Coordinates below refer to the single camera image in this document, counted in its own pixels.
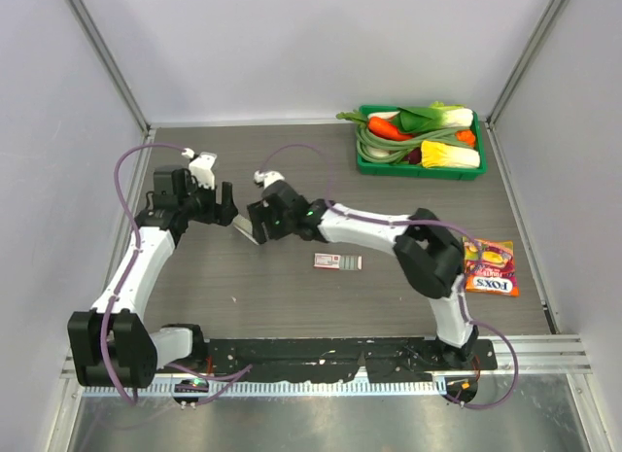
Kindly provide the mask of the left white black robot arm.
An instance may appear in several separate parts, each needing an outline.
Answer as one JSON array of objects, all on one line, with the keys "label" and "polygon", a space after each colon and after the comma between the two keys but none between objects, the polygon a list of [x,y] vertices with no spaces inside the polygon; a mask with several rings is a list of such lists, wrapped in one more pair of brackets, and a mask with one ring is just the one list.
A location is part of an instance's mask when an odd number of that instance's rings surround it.
[{"label": "left white black robot arm", "polygon": [[143,318],[156,280],[190,223],[229,226],[237,215],[232,183],[216,185],[210,168],[155,170],[118,270],[91,308],[74,312],[68,321],[82,386],[143,389],[173,362],[187,373],[205,366],[208,348],[200,326],[175,323],[149,332]]}]

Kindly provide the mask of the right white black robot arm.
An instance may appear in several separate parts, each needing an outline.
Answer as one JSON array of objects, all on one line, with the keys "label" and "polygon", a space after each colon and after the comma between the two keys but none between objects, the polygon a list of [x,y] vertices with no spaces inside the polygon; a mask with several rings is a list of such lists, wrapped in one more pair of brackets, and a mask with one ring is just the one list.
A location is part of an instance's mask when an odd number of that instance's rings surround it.
[{"label": "right white black robot arm", "polygon": [[465,250],[449,225],[423,208],[410,216],[383,215],[323,198],[310,202],[277,171],[258,171],[254,182],[261,197],[247,211],[255,241],[263,244],[296,235],[304,241],[358,245],[395,257],[408,284],[429,300],[442,363],[459,369],[472,360],[478,327],[469,320],[462,287]]}]

